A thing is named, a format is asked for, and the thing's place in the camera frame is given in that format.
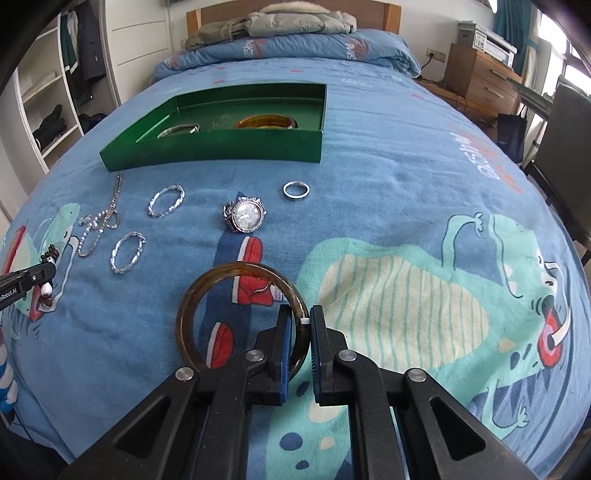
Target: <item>green box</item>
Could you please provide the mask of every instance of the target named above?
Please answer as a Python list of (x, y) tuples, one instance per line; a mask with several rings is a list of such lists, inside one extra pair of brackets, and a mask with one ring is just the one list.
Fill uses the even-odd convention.
[[(167, 100), (101, 152), (107, 170), (229, 158), (320, 161), (326, 107), (322, 83), (257, 83), (185, 93)], [(259, 114), (295, 119), (297, 128), (234, 128)], [(199, 124), (199, 132), (158, 138), (166, 128)]]

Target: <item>drawer handle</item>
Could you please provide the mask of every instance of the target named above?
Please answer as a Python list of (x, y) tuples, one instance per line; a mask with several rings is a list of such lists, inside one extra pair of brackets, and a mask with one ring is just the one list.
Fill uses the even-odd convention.
[(478, 121), (479, 122), (482, 122), (485, 125), (488, 125), (489, 127), (496, 128), (496, 125), (495, 124), (492, 124), (490, 122), (487, 122), (486, 120), (483, 120), (482, 118), (479, 118)]
[(497, 72), (496, 70), (491, 69), (491, 73), (493, 75), (498, 76), (499, 78), (502, 78), (503, 80), (506, 80), (507, 79), (507, 77), (505, 77), (502, 73)]
[(484, 87), (484, 88), (485, 88), (485, 90), (488, 90), (489, 92), (491, 92), (493, 95), (496, 95), (498, 98), (505, 98), (504, 95), (501, 95), (500, 93), (496, 93), (494, 90), (491, 90), (488, 87)]

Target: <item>printer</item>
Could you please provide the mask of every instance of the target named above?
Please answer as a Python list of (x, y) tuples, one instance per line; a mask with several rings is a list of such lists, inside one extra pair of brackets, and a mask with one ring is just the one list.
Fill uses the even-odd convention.
[(497, 59), (509, 68), (513, 66), (513, 59), (517, 49), (499, 34), (474, 22), (462, 21), (458, 23), (457, 43), (469, 45)]

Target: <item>watch face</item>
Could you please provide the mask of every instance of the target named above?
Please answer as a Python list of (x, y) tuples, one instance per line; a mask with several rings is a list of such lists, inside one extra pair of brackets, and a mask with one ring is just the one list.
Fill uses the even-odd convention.
[(260, 225), (262, 211), (254, 202), (242, 202), (234, 211), (233, 217), (238, 229), (248, 233)]

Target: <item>metal screw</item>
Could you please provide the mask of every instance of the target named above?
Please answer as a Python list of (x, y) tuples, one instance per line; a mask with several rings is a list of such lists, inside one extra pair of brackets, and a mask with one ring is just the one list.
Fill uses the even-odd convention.
[(249, 350), (246, 352), (246, 359), (249, 362), (260, 362), (265, 358), (265, 354), (260, 350)]
[(357, 358), (357, 354), (353, 350), (345, 349), (339, 352), (339, 358), (343, 362), (353, 362)]
[(177, 380), (180, 380), (181, 382), (191, 380), (193, 378), (193, 375), (193, 369), (190, 367), (181, 367), (174, 374), (174, 376), (177, 377)]
[(424, 382), (427, 379), (427, 373), (425, 372), (425, 370), (421, 369), (421, 368), (411, 368), (408, 371), (408, 377), (413, 381), (413, 382)]

